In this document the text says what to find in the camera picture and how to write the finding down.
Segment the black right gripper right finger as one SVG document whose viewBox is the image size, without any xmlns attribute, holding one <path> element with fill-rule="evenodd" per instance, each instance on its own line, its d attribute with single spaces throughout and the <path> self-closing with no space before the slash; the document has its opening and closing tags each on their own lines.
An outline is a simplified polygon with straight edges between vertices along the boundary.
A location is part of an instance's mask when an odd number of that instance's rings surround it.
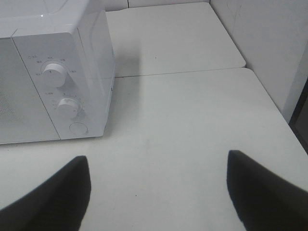
<svg viewBox="0 0 308 231">
<path fill-rule="evenodd" d="M 227 189 L 248 231 L 306 231 L 308 192 L 239 150 L 230 150 Z"/>
</svg>

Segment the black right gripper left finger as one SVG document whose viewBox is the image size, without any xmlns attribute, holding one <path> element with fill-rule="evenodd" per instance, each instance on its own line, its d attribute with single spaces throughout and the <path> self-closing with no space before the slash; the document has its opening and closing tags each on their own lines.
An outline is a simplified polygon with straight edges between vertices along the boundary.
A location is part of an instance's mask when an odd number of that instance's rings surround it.
<svg viewBox="0 0 308 231">
<path fill-rule="evenodd" d="M 91 194 L 88 160 L 77 156 L 0 211 L 2 231 L 78 231 Z"/>
</svg>

